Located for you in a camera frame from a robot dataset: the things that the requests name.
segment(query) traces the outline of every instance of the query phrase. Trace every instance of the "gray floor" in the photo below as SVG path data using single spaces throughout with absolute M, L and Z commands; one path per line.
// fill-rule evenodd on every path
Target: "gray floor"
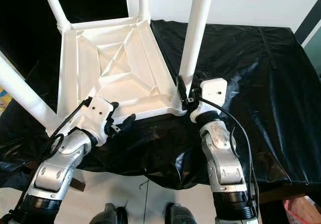
M 181 203 L 194 214 L 198 223 L 215 223 L 215 209 L 210 187 L 197 185 L 188 190 L 163 188 L 144 176 L 120 176 L 111 173 L 76 171 L 86 181 L 84 192 L 69 188 L 57 215 L 55 224 L 88 224 L 107 202 L 116 206 L 126 205 L 129 224 L 163 224 L 164 210 L 169 202 Z M 1 216 L 17 203 L 20 191 L 11 188 L 0 189 Z

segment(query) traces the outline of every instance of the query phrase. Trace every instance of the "black plastic sheet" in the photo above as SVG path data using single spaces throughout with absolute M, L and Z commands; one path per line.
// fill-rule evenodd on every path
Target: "black plastic sheet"
M 187 24 L 152 21 L 151 27 L 175 78 Z M 33 81 L 43 82 L 41 76 L 38 73 Z M 258 181 L 321 183 L 321 84 L 291 30 L 207 25 L 192 87 L 217 77 L 228 81 L 223 107 L 249 135 Z M 52 103 L 53 92 L 42 97 Z M 231 129 L 232 122 L 221 117 Z M 234 136 L 246 173 L 246 142 L 238 130 Z M 46 145 L 45 131 L 13 101 L 0 117 L 0 138 L 0 186 L 21 189 L 27 179 L 26 165 Z M 208 183 L 198 127 L 188 115 L 136 121 L 130 132 L 94 147 L 79 168 L 146 175 L 173 189 Z

